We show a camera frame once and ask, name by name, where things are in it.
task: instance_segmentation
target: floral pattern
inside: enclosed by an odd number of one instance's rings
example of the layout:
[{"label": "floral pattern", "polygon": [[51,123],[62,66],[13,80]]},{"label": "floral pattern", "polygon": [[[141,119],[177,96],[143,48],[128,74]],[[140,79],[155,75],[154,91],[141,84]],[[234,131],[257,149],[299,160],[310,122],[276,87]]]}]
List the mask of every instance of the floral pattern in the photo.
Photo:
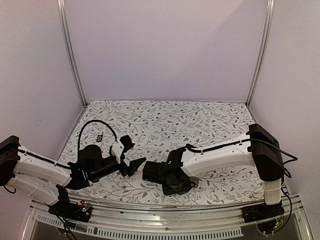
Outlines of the floral pattern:
[{"label": "floral pattern", "polygon": [[[75,162],[81,127],[89,120],[107,122],[118,137],[129,135],[135,143],[125,156],[129,160],[146,157],[162,162],[171,150],[187,143],[208,146],[234,138],[254,123],[247,107],[241,103],[112,100],[93,101],[68,140],[60,163]],[[102,142],[97,142],[103,135]],[[108,156],[114,137],[103,124],[89,124],[82,134],[81,149],[97,144]],[[233,166],[203,173],[199,186],[189,192],[165,196],[159,184],[144,181],[142,169],[132,177],[114,172],[92,187],[71,191],[115,201],[153,205],[218,205],[262,200],[263,184],[256,167]]]}]

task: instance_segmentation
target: vertical metal post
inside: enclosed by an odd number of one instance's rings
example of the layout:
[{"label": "vertical metal post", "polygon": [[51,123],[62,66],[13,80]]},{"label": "vertical metal post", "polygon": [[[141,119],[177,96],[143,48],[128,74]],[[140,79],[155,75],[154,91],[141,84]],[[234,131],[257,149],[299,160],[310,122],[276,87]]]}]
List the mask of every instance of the vertical metal post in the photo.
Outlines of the vertical metal post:
[{"label": "vertical metal post", "polygon": [[60,16],[60,23],[61,23],[64,43],[65,43],[69,63],[71,66],[74,83],[75,83],[76,90],[78,92],[81,104],[85,107],[88,103],[87,103],[86,96],[80,81],[77,64],[74,56],[74,51],[71,44],[70,33],[69,33],[68,22],[67,22],[67,14],[66,14],[66,8],[65,8],[65,1],[57,0],[57,4],[58,4],[58,11]]},{"label": "vertical metal post", "polygon": [[267,1],[268,2],[266,5],[266,14],[265,14],[265,21],[264,21],[264,28],[263,28],[263,35],[262,35],[260,51],[259,51],[259,55],[258,55],[258,60],[255,65],[253,79],[252,79],[252,82],[250,85],[250,90],[249,90],[248,96],[245,101],[245,104],[247,105],[248,109],[251,106],[251,103],[252,103],[252,100],[253,100],[253,97],[255,94],[255,90],[257,87],[259,75],[260,75],[262,64],[263,64],[264,57],[265,57],[265,52],[267,49],[267,43],[268,43],[271,24],[272,24],[272,17],[273,17],[273,13],[274,13],[275,1],[274,0],[267,0]]}]

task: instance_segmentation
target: white panel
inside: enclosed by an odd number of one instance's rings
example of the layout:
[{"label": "white panel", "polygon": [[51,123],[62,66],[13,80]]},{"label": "white panel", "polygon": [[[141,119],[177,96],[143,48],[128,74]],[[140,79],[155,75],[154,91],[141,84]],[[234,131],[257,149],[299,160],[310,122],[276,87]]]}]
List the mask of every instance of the white panel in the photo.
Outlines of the white panel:
[{"label": "white panel", "polygon": [[0,3],[0,141],[56,159],[81,111],[57,2]]},{"label": "white panel", "polygon": [[275,1],[270,38],[252,103],[256,119],[298,156],[288,164],[314,239],[320,239],[320,4]]},{"label": "white panel", "polygon": [[68,0],[65,4],[89,101],[245,101],[267,1]]}]

